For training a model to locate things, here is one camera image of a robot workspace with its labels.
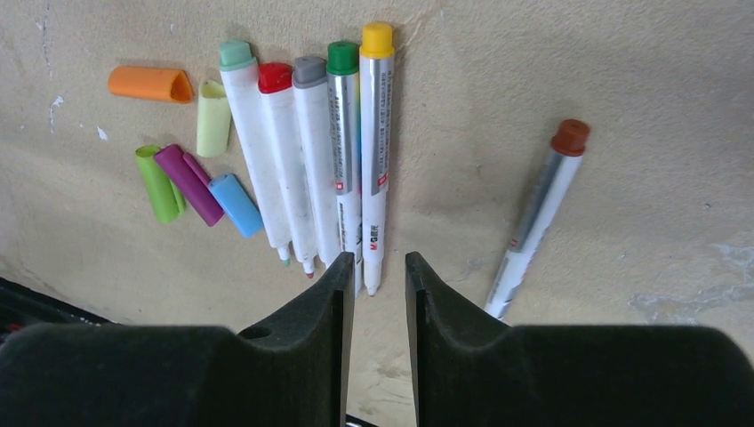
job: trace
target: green end plug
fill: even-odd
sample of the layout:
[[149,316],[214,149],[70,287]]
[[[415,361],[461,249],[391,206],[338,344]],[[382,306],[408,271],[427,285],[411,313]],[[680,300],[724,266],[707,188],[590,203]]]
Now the green end plug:
[[252,47],[247,42],[228,40],[220,43],[220,71],[246,68],[256,61],[252,55]]
[[358,44],[340,41],[327,45],[327,72],[349,76],[358,72]]

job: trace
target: orange marker cap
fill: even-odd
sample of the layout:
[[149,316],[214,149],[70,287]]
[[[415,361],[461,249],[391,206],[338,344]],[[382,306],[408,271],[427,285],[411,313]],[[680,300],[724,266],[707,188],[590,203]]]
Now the orange marker cap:
[[188,104],[194,98],[182,69],[116,67],[108,79],[110,93],[140,100]]
[[564,156],[578,157],[584,154],[586,150],[589,134],[589,125],[569,118],[560,122],[560,127],[549,145]]

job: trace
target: yellow marker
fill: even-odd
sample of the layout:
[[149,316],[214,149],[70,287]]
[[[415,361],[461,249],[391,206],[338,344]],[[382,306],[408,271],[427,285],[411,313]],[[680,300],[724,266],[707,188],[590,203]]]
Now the yellow marker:
[[361,93],[361,189],[364,284],[374,295],[385,257],[390,153],[390,107],[393,101],[393,28],[384,22],[364,25],[359,50]]

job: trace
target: marker body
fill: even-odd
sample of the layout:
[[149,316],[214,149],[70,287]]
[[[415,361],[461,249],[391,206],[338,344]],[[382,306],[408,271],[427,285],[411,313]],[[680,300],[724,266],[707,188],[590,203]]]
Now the marker body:
[[485,306],[488,314],[502,320],[581,163],[582,156],[569,157],[550,151],[495,276]]
[[359,55],[359,90],[364,283],[369,295],[374,295],[380,285],[385,255],[394,53],[392,28],[388,24],[373,22],[364,26]]
[[280,261],[290,262],[288,246],[291,231],[285,216],[280,186],[277,183],[275,164],[266,135],[261,128],[259,66],[252,57],[242,68],[223,67],[220,75],[228,95],[230,113],[244,152],[246,169],[252,180],[256,204],[259,207],[269,245],[276,248]]
[[317,256],[317,238],[309,202],[306,168],[301,152],[301,137],[296,123],[293,103],[290,67],[285,64],[263,64],[261,73],[275,74],[280,68],[288,69],[287,84],[279,79],[269,89],[260,81],[261,113],[264,117],[263,129],[267,132],[277,180],[283,196],[285,216],[291,228],[293,251],[296,260],[303,264],[304,272],[312,277],[314,258]]
[[[310,63],[317,60],[317,65]],[[330,114],[327,106],[327,74],[321,58],[302,57],[296,60],[309,62],[309,71],[316,68],[316,80],[293,80],[293,97],[301,133],[301,148],[306,166],[311,210],[317,235],[319,259],[329,267],[340,254],[338,220],[335,209],[335,184],[333,178],[333,146],[330,142]]]
[[355,296],[363,283],[361,230],[361,157],[359,147],[358,73],[329,74],[330,135],[333,140],[335,193],[341,251],[354,254]]

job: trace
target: lime green marker cap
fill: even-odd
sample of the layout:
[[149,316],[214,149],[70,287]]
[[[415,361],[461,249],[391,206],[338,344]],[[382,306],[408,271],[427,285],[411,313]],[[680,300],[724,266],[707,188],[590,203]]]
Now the lime green marker cap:
[[149,195],[149,202],[155,217],[163,224],[178,218],[186,210],[183,196],[155,162],[155,154],[161,148],[145,145],[136,150],[136,165]]
[[349,76],[358,72],[358,44],[340,41],[327,45],[327,72]]
[[256,63],[252,47],[241,40],[220,43],[220,71],[233,71]]

